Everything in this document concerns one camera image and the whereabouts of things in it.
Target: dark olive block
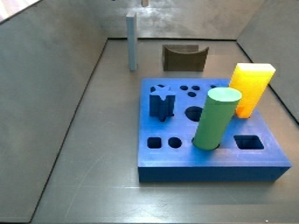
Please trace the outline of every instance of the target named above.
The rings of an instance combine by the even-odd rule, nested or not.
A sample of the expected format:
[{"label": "dark olive block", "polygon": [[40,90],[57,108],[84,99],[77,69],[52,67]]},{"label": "dark olive block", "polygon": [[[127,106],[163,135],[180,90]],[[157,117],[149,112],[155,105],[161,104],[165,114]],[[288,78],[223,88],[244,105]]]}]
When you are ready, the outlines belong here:
[{"label": "dark olive block", "polygon": [[203,71],[210,48],[198,45],[163,45],[164,71]]}]

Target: blue shape sorter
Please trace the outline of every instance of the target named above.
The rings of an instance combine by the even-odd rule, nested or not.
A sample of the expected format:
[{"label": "blue shape sorter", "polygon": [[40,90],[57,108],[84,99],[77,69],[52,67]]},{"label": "blue shape sorter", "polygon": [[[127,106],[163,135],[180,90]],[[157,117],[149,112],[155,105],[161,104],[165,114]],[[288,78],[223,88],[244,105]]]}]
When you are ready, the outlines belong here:
[{"label": "blue shape sorter", "polygon": [[[290,169],[291,163],[258,110],[248,119],[232,116],[216,150],[202,150],[192,145],[207,93],[228,84],[228,79],[143,79],[140,182],[275,181]],[[149,95],[156,85],[169,86],[175,93],[172,116],[163,122],[149,116]]]}]

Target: square hole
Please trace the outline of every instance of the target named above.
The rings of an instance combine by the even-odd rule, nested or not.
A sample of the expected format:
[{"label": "square hole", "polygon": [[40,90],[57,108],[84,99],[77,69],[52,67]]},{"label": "square hole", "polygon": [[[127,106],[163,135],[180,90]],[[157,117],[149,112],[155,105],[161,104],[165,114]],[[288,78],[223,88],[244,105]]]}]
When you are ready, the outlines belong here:
[{"label": "square hole", "polygon": [[147,138],[147,147],[149,149],[160,149],[163,147],[163,141],[160,137],[148,137]]},{"label": "square hole", "polygon": [[263,150],[264,145],[258,136],[234,136],[238,147],[242,150]]}]

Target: gray wall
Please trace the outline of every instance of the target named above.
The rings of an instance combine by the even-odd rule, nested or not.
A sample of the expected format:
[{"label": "gray wall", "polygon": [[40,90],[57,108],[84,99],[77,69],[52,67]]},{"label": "gray wall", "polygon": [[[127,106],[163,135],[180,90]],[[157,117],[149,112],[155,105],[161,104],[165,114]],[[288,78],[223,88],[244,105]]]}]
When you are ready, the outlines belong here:
[{"label": "gray wall", "polygon": [[254,62],[275,66],[271,87],[299,122],[299,1],[267,0],[238,43]]},{"label": "gray wall", "polygon": [[0,26],[0,221],[27,222],[107,38],[84,0]]},{"label": "gray wall", "polygon": [[139,38],[236,39],[264,0],[97,0],[101,27],[111,38],[127,36],[124,16],[137,13]]}]

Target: vertical pole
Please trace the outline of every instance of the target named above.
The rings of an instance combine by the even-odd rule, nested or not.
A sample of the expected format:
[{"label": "vertical pole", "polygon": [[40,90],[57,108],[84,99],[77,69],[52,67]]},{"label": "vertical pole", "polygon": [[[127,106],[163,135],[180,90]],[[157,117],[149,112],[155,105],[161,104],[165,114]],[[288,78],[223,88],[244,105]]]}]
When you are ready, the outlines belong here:
[{"label": "vertical pole", "polygon": [[242,93],[231,87],[215,87],[210,90],[192,140],[198,148],[203,150],[218,148],[240,97]]},{"label": "vertical pole", "polygon": [[175,92],[169,86],[153,86],[155,91],[149,94],[149,116],[157,116],[164,122],[167,116],[174,116]]},{"label": "vertical pole", "polygon": [[242,93],[239,118],[250,118],[275,71],[270,64],[238,63],[228,86]]},{"label": "vertical pole", "polygon": [[125,15],[127,44],[128,44],[128,66],[129,70],[136,70],[136,13],[128,12]]}]

